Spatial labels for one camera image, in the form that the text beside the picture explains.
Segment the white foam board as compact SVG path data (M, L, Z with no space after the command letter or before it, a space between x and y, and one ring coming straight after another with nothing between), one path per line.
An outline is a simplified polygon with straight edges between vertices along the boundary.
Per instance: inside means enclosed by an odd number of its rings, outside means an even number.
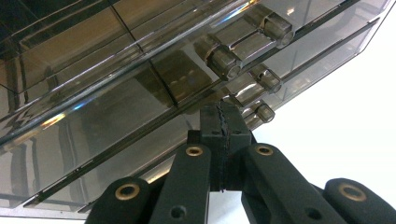
M269 60L286 82L278 96L264 96L276 116L254 135L317 186L349 177L396 208L396 0L361 34L315 50L323 40L299 41L288 66Z

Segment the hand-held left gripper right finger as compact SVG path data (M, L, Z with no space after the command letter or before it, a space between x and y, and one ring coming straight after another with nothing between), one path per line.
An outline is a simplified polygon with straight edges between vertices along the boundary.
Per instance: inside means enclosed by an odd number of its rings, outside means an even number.
M244 185L243 154L252 143L252 133L236 105L223 102L222 112L226 136L223 187L241 190Z

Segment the smoky transparent drawer box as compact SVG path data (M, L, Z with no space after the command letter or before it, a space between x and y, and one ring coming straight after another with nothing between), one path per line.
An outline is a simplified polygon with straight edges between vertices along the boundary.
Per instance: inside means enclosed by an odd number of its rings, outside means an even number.
M368 45L396 0L0 0L0 217L85 218L235 105L255 129Z

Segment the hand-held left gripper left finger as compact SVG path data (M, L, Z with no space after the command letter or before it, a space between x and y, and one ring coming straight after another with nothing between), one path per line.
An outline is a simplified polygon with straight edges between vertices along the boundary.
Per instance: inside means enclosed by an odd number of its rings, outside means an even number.
M225 190L225 132L220 103L205 105L200 109L200 129L188 130L187 143L204 145L210 150L210 189Z

